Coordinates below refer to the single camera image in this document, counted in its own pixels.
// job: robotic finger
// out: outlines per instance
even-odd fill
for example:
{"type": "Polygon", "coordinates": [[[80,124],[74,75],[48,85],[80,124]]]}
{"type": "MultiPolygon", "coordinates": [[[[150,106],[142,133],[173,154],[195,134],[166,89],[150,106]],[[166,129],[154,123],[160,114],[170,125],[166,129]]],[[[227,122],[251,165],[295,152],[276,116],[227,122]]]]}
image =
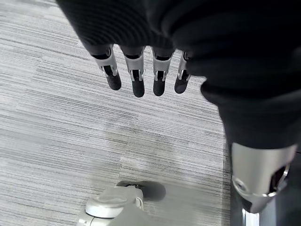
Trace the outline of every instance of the robotic finger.
{"type": "Polygon", "coordinates": [[[188,81],[191,77],[191,75],[188,73],[186,68],[186,63],[188,59],[189,59],[189,54],[187,52],[183,52],[178,68],[178,75],[174,84],[174,90],[178,94],[185,92],[188,81]]]}
{"type": "Polygon", "coordinates": [[[108,84],[112,90],[121,88],[121,80],[117,70],[116,59],[113,52],[113,45],[104,45],[103,53],[92,55],[100,70],[107,78],[108,84]]]}

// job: black rubber pad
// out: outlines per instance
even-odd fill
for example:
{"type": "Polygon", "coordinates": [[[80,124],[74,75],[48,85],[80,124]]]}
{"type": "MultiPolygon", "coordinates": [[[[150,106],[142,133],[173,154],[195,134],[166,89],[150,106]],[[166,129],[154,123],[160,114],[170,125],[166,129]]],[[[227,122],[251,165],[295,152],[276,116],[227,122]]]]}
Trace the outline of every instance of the black rubber pad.
{"type": "Polygon", "coordinates": [[[133,93],[136,97],[143,97],[144,95],[144,82],[143,81],[133,81],[133,93]]]}
{"type": "Polygon", "coordinates": [[[165,90],[165,81],[162,80],[154,81],[153,91],[156,96],[159,97],[163,95],[164,90],[165,90]]]}
{"type": "Polygon", "coordinates": [[[112,90],[119,90],[121,88],[121,80],[119,73],[116,76],[107,77],[107,81],[112,90]]]}

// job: gray carpet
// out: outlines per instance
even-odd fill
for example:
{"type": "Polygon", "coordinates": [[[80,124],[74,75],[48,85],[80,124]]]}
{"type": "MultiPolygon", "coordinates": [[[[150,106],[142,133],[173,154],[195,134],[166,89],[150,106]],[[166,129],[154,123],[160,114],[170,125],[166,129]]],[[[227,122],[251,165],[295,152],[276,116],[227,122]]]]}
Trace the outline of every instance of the gray carpet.
{"type": "Polygon", "coordinates": [[[73,226],[86,200],[124,179],[166,185],[146,203],[158,225],[229,225],[230,174],[222,123],[200,94],[203,78],[135,98],[114,47],[122,88],[113,91],[50,0],[0,0],[0,225],[73,226]]]}

